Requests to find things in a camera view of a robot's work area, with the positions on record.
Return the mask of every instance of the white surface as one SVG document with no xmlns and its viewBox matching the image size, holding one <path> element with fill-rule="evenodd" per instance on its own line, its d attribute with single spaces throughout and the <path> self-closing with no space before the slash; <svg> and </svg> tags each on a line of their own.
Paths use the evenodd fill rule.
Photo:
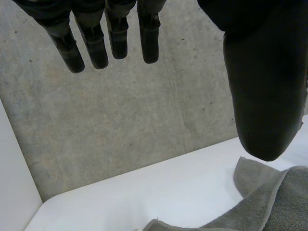
<svg viewBox="0 0 308 231">
<path fill-rule="evenodd" d="M 22 231 L 42 204 L 0 103 L 0 230 Z"/>
<path fill-rule="evenodd" d="M 269 166 L 308 166 L 307 116 L 304 121 Z M 154 218 L 181 227 L 204 225 L 242 199 L 232 180 L 240 156 L 256 159 L 236 138 L 63 193 L 43 204 L 26 231 L 132 231 Z"/>
</svg>

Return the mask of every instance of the gray concrete surface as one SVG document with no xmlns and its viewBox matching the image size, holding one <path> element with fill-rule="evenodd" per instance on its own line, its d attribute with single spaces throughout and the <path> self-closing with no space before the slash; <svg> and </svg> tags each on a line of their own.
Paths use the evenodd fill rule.
<svg viewBox="0 0 308 231">
<path fill-rule="evenodd" d="M 43 201 L 236 137 L 223 33 L 196 1 L 167 1 L 152 65 L 142 60 L 136 8 L 128 57 L 115 60 L 106 36 L 104 70 L 91 65 L 72 20 L 81 74 L 32 18 L 0 1 L 0 98 Z"/>
</svg>

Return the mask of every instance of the gray towel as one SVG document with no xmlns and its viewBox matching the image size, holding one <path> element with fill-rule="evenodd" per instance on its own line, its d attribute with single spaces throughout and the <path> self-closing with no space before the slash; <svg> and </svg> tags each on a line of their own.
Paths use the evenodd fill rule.
<svg viewBox="0 0 308 231">
<path fill-rule="evenodd" d="M 278 171 L 241 157 L 234 183 L 243 197 L 234 208 L 202 226 L 180 228 L 152 220 L 144 231 L 307 231 L 308 168 Z"/>
</svg>

